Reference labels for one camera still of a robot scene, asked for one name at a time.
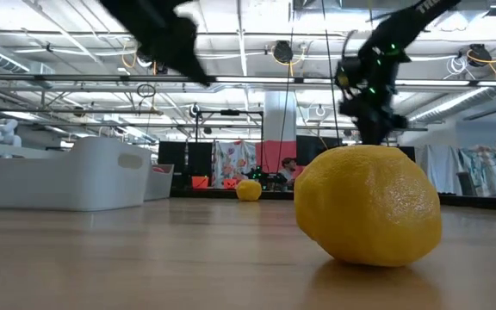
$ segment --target red object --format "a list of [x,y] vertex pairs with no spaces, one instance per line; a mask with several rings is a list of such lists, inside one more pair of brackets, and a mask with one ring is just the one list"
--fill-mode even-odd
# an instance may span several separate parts
[[192,177],[193,189],[207,189],[209,177]]
[[282,169],[281,161],[285,158],[296,158],[296,141],[264,141],[263,161],[261,159],[261,143],[256,143],[256,162],[265,172],[277,172]]
[[237,187],[237,179],[225,179],[223,180],[224,189],[235,189]]

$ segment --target curtain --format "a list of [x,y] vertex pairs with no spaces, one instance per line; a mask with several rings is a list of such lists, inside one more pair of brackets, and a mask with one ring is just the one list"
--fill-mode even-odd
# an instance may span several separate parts
[[256,168],[256,145],[250,142],[215,142],[212,184],[223,189],[223,180],[247,178],[244,174]]
[[481,197],[496,197],[496,147],[476,146],[459,150],[459,159],[470,173]]
[[416,146],[415,159],[438,193],[462,195],[456,175],[462,171],[458,149],[452,146]]

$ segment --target person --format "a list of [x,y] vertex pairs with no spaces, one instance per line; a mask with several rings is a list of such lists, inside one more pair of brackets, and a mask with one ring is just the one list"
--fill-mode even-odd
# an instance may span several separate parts
[[282,169],[280,169],[277,173],[282,174],[282,176],[286,178],[287,186],[294,185],[296,168],[295,158],[285,158],[282,160]]

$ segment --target white robot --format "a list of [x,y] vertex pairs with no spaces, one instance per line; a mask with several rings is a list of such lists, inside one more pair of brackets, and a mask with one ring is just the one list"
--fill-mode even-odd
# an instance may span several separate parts
[[[16,120],[0,120],[0,144],[8,146],[22,147],[21,137],[15,135],[15,129],[18,126]],[[13,158],[11,154],[3,154],[3,158]]]

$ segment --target red panel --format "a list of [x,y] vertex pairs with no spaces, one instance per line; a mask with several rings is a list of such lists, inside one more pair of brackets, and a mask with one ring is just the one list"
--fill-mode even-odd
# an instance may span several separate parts
[[262,162],[261,145],[261,143],[256,143],[256,160],[257,165],[261,165],[265,172],[277,172],[282,168],[281,161],[284,158],[296,157],[296,141],[265,141]]

